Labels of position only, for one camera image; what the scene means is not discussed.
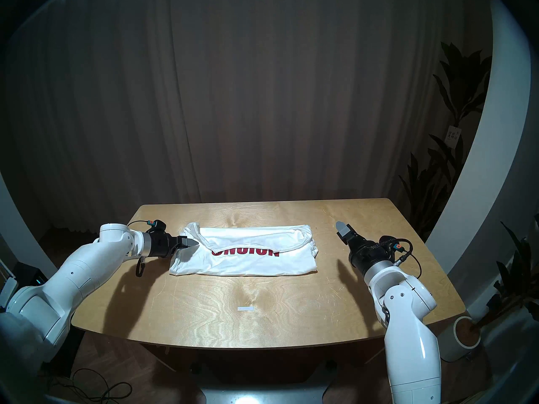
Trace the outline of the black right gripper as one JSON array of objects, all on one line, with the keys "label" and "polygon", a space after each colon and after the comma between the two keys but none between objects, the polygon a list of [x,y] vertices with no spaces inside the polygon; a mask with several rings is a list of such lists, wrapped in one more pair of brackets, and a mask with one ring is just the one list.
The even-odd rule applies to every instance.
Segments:
[{"label": "black right gripper", "polygon": [[381,237],[379,242],[374,242],[359,237],[349,224],[342,221],[337,221],[335,227],[339,239],[349,245],[349,262],[358,271],[368,271],[378,262],[390,260],[390,237]]}]

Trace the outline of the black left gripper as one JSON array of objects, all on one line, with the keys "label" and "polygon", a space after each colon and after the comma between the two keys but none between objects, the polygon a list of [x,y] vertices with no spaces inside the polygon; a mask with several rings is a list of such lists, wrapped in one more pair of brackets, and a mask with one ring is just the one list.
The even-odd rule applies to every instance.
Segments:
[{"label": "black left gripper", "polygon": [[172,236],[167,232],[150,232],[150,257],[167,258],[176,250],[196,247],[198,241],[188,237]]}]

